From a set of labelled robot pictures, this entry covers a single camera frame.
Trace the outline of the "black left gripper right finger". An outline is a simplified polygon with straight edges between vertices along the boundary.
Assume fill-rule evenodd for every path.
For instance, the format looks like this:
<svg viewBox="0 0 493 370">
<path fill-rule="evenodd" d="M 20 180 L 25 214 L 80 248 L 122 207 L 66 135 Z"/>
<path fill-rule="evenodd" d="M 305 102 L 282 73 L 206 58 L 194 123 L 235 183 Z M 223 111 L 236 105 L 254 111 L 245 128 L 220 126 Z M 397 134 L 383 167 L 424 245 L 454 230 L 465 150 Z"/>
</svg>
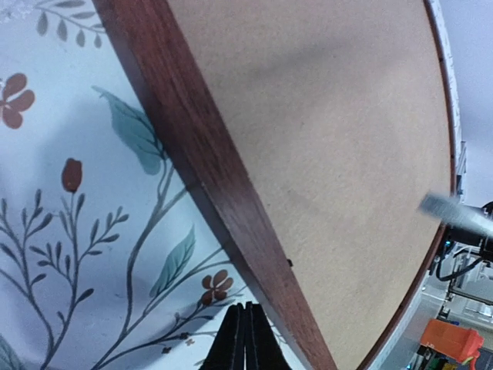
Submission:
<svg viewBox="0 0 493 370">
<path fill-rule="evenodd" d="M 291 370 L 260 304 L 246 303 L 245 356 L 247 370 Z"/>
</svg>

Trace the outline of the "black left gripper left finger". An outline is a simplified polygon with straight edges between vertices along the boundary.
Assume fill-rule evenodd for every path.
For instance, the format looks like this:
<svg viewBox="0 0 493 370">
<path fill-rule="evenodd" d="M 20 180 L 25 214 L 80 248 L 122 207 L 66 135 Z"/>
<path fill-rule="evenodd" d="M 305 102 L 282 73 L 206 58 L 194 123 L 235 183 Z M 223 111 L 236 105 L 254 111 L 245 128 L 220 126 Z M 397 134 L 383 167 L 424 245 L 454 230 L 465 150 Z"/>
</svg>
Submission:
<svg viewBox="0 0 493 370">
<path fill-rule="evenodd" d="M 245 318 L 245 309 L 242 304 L 228 307 L 200 370 L 244 369 Z"/>
</svg>

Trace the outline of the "red-brown wooden picture frame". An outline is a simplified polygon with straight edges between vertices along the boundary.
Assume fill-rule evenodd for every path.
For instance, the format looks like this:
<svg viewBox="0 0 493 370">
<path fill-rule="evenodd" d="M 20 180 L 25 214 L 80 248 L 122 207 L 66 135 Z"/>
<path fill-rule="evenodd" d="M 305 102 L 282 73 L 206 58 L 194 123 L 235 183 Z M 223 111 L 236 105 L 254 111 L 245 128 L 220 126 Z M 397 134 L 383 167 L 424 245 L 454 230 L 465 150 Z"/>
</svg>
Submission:
<svg viewBox="0 0 493 370">
<path fill-rule="evenodd" d="M 434 256 L 452 181 L 422 1 L 97 1 L 218 238 L 315 369 L 365 369 Z"/>
</svg>

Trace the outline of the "yellow handled screwdriver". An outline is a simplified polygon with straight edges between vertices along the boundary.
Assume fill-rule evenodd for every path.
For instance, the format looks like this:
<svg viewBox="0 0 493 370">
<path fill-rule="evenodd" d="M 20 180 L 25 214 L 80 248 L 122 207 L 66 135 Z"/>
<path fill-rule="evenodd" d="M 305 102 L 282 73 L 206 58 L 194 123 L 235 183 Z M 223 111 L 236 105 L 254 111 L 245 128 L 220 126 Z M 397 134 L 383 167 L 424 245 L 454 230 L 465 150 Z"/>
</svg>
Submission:
<svg viewBox="0 0 493 370">
<path fill-rule="evenodd" d="M 424 214 L 440 220 L 443 224 L 484 237 L 492 237 L 492 220 L 479 210 L 467 207 L 452 197 L 427 193 L 419 203 L 418 209 Z"/>
</svg>

